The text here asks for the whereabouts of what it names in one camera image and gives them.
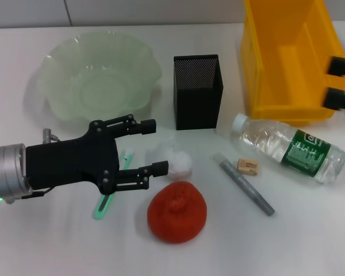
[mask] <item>white table surface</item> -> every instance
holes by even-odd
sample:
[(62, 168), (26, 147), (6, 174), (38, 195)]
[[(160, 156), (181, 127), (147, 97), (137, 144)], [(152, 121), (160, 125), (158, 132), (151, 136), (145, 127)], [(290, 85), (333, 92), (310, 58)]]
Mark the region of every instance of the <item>white table surface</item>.
[[(345, 22), (336, 22), (345, 44)], [(117, 140), (133, 146), (131, 168), (144, 166), (145, 152), (174, 136), (193, 158), (189, 180), (203, 194), (208, 218), (203, 231), (180, 245), (162, 243), (150, 233), (146, 211), (151, 198), (170, 181), (151, 178), (147, 191), (117, 193), (106, 217), (91, 214), (99, 199), (90, 183), (57, 187), (44, 198), (0, 204), (0, 275), (345, 275), (345, 168), (338, 181), (322, 186), (311, 179), (262, 162), (248, 177), (276, 210), (267, 217), (210, 160), (217, 151), (230, 160), (241, 149), (225, 137), (237, 112), (244, 111), (237, 50), (242, 24), (129, 26), (104, 28), (0, 29), (0, 145), (41, 143), (50, 127), (72, 139), (87, 126), (57, 122), (36, 94), (43, 57), (63, 40), (90, 30), (130, 33), (155, 50), (163, 76), (149, 112), (156, 134)], [(216, 53), (224, 98), (218, 133), (174, 130), (173, 57)], [(345, 150), (345, 116), (305, 128)]]

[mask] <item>small wooden block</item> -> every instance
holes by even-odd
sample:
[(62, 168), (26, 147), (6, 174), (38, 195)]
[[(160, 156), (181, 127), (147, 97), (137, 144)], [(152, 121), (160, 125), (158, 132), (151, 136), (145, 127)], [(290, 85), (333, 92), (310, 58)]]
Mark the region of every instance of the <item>small wooden block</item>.
[(259, 163), (257, 160), (241, 158), (237, 161), (237, 170), (241, 174), (254, 175), (258, 174)]

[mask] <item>green plastic stick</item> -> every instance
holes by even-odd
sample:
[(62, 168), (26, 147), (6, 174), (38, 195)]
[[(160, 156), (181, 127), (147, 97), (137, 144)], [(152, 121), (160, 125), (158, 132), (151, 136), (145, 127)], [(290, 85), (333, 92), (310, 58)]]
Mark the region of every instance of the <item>green plastic stick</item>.
[[(125, 164), (122, 167), (122, 170), (128, 169), (131, 161), (133, 158), (133, 150), (128, 148), (125, 150), (122, 158), (120, 159), (121, 162), (125, 162)], [(101, 195), (101, 197), (98, 200), (98, 203), (96, 205), (96, 208), (93, 212), (93, 218), (95, 220), (102, 220), (105, 216), (106, 212), (108, 211), (109, 205), (111, 201), (113, 200), (114, 194), (111, 195)]]

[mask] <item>red sponge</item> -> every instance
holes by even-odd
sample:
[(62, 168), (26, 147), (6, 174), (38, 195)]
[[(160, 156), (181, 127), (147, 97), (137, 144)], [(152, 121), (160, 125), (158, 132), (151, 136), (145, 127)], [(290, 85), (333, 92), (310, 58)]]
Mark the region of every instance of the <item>red sponge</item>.
[(206, 218), (202, 194), (185, 181), (174, 182), (158, 192), (147, 211), (152, 232), (169, 243), (184, 243), (197, 236)]

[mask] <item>gray marker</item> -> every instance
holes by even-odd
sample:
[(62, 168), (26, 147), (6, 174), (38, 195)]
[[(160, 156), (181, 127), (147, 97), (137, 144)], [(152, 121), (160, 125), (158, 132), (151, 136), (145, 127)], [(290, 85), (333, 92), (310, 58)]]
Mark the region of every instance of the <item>gray marker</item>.
[(213, 159), (230, 176), (232, 180), (250, 197), (268, 216), (275, 213), (275, 210), (267, 203), (260, 193), (243, 175), (230, 163), (222, 154), (215, 154)]

